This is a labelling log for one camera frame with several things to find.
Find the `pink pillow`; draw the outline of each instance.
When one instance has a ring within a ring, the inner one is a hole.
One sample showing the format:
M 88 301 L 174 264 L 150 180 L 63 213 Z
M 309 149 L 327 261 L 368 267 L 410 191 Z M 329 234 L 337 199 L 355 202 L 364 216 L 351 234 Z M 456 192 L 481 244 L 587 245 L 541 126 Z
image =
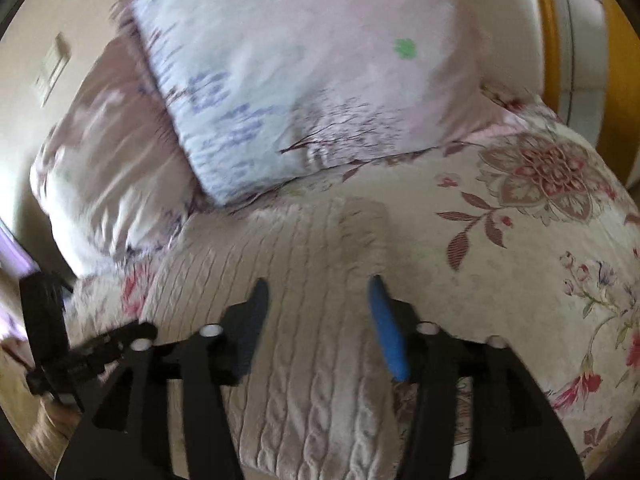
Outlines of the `pink pillow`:
M 107 45 L 31 168 L 31 189 L 78 276 L 165 246 L 198 192 L 129 41 Z
M 460 0 L 130 0 L 180 145 L 219 205 L 511 118 Z

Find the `floral bedspread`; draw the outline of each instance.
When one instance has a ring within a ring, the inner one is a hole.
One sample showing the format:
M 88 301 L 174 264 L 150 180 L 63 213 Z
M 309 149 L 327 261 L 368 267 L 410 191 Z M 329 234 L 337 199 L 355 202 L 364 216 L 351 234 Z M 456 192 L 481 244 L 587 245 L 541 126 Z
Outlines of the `floral bedspread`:
M 391 293 L 455 336 L 510 341 L 590 474 L 640 406 L 640 215 L 597 153 L 548 108 L 501 104 L 527 121 L 526 132 L 489 129 L 426 152 L 355 161 L 233 214 L 318 194 L 384 203 Z M 135 319 L 161 259 L 80 282 L 72 339 Z M 469 395 L 462 384 L 456 444 L 469 440 Z M 399 385 L 396 397 L 406 431 L 415 390 Z
M 78 280 L 65 322 L 72 346 L 140 317 L 164 251 L 128 261 L 111 272 Z

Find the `beige knit blanket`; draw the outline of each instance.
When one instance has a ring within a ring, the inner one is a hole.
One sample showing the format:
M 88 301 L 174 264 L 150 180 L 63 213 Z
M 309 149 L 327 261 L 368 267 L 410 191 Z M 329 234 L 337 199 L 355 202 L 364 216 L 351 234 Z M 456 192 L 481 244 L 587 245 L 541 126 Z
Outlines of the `beige knit blanket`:
M 361 199 L 192 218 L 162 263 L 142 319 L 158 343 L 187 338 L 270 286 L 270 312 L 242 385 L 223 392 L 242 464 L 281 479 L 389 480 L 399 458 L 391 380 L 366 299 L 386 257 L 384 206 Z M 174 469 L 186 476 L 180 392 Z

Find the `red flower print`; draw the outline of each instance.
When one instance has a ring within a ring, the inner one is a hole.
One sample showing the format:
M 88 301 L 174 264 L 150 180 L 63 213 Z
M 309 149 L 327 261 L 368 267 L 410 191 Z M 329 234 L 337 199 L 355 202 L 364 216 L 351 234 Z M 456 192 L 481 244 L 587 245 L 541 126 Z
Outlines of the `red flower print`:
M 640 331 L 636 330 L 631 339 L 631 348 L 625 361 L 627 366 L 640 367 Z
M 151 281 L 154 278 L 149 264 L 146 262 L 133 265 L 130 273 L 124 280 L 120 302 L 122 311 L 128 316 L 139 317 L 146 301 Z
M 560 256 L 560 263 L 565 269 L 571 269 L 574 266 L 575 258 L 569 251 L 567 251 Z
M 526 107 L 525 104 L 520 99 L 514 99 L 513 101 L 509 101 L 504 107 L 514 114 L 521 112 Z
M 578 267 L 578 269 L 575 271 L 575 278 L 579 281 L 579 282 L 583 282 L 584 280 L 586 280 L 589 277 L 589 267 L 587 267 L 585 264 L 582 264 L 580 267 Z
M 530 209 L 532 214 L 546 210 L 546 216 L 540 217 L 545 224 L 556 216 L 550 213 L 551 206 L 571 220 L 588 222 L 594 214 L 593 196 L 613 193 L 610 182 L 591 163 L 589 152 L 570 140 L 522 134 L 481 150 L 479 156 L 500 172 L 485 180 L 500 205 Z
M 551 399 L 551 406 L 556 412 L 563 412 L 581 399 L 582 408 L 587 403 L 589 394 L 597 392 L 602 384 L 602 378 L 593 373 L 593 357 L 585 355 L 580 366 L 581 375 L 567 383 L 562 390 Z
M 571 296 L 574 293 L 574 282 L 571 280 L 564 280 L 564 293 Z
M 460 176 L 455 173 L 441 173 L 436 175 L 438 187 L 458 187 L 460 185 Z
M 618 197 L 618 194 L 616 193 L 616 190 L 613 189 L 612 186 L 610 186 L 609 184 L 602 186 L 600 188 L 601 192 L 603 192 L 605 195 L 607 195 L 611 200 L 615 200 Z

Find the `wall plate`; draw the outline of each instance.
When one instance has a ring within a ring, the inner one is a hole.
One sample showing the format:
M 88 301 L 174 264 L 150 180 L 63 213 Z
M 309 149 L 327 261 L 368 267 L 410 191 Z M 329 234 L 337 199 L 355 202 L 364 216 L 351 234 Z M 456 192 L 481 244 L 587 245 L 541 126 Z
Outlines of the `wall plate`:
M 53 87 L 69 62 L 69 57 L 66 42 L 62 34 L 58 34 L 40 63 L 40 70 L 33 85 L 41 107 L 47 103 Z

